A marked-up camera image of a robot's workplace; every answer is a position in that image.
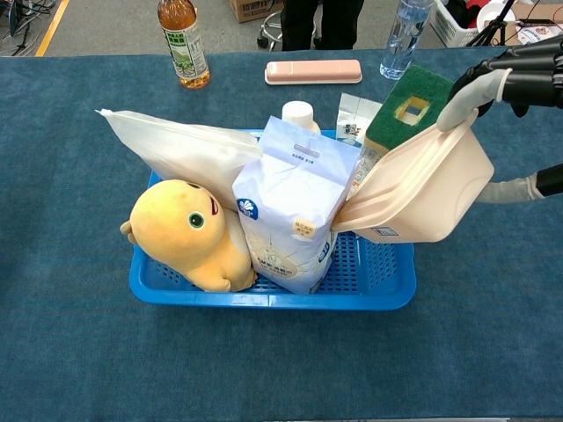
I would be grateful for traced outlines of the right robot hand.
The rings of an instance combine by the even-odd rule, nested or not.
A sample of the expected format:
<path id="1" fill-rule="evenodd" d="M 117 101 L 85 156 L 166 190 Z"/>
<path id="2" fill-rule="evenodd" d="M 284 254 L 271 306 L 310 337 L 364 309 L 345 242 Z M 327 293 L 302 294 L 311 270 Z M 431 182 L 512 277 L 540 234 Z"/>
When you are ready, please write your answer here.
<path id="1" fill-rule="evenodd" d="M 532 106 L 562 107 L 562 37 L 513 46 L 470 67 L 450 89 L 437 118 L 447 132 L 474 110 L 483 116 L 495 102 L 511 105 L 522 118 Z M 562 193 L 562 165 L 544 168 L 525 178 L 490 182 L 476 201 L 507 204 L 542 200 Z"/>

